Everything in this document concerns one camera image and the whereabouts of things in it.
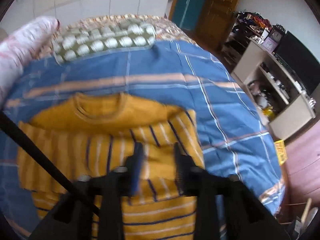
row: television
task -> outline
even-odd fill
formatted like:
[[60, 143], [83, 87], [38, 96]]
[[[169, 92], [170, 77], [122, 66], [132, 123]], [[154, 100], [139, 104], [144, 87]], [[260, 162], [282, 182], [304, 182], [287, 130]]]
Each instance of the television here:
[[292, 33], [287, 32], [275, 50], [284, 67], [302, 82], [308, 95], [320, 83], [320, 63]]

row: black cable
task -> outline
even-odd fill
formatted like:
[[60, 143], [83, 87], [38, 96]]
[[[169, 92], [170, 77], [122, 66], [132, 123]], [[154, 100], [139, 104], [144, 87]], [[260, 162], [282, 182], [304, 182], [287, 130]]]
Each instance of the black cable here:
[[88, 206], [93, 213], [99, 216], [99, 208], [94, 205], [61, 171], [43, 154], [42, 151], [30, 140], [20, 128], [0, 111], [0, 129], [25, 150], [46, 172], [48, 172], [68, 192]]

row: green patterned pillow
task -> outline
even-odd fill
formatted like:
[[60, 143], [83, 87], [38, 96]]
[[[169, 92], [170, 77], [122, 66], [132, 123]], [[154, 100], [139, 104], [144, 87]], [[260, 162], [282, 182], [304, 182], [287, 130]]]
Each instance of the green patterned pillow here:
[[52, 40], [53, 55], [62, 64], [79, 57], [99, 56], [101, 52], [149, 49], [155, 42], [155, 29], [151, 24], [129, 19], [102, 28], [69, 29]]

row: blue bedsheet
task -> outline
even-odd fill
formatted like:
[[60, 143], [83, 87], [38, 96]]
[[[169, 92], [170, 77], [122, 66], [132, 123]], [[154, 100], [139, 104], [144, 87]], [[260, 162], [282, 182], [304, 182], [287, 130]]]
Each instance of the blue bedsheet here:
[[[237, 174], [271, 213], [276, 212], [284, 183], [271, 136], [222, 63], [190, 43], [157, 41], [150, 50], [117, 52], [62, 66], [52, 57], [33, 61], [4, 110], [14, 122], [27, 122], [76, 92], [123, 91], [194, 109], [206, 169], [217, 176]], [[0, 209], [27, 235], [39, 218], [30, 192], [19, 188], [16, 154], [16, 144], [0, 132]]]

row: clothing pile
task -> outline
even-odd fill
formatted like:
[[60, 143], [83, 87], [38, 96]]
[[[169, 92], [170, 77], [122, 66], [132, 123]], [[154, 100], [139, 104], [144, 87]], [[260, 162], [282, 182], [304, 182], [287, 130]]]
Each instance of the clothing pile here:
[[272, 29], [269, 20], [264, 19], [259, 13], [239, 12], [238, 21], [240, 23], [246, 23], [248, 26], [257, 26], [262, 32], [265, 28], [269, 30]]
[[[181, 143], [184, 154], [204, 167], [195, 122], [193, 110], [128, 94], [77, 94], [41, 111], [29, 123], [20, 122], [20, 128], [71, 181], [82, 175], [108, 174], [133, 154], [135, 142], [143, 143], [143, 168], [140, 178], [134, 178], [137, 194], [122, 200], [124, 230], [126, 239], [136, 239], [141, 231], [154, 231], [144, 239], [155, 239], [165, 237], [168, 228], [177, 235], [193, 231], [196, 199], [180, 197], [173, 144]], [[43, 218], [66, 190], [21, 148], [17, 161], [20, 185], [32, 191], [37, 213]], [[98, 207], [101, 200], [95, 200]], [[173, 219], [159, 212], [166, 208]], [[95, 215], [93, 238], [98, 236], [98, 222]]]

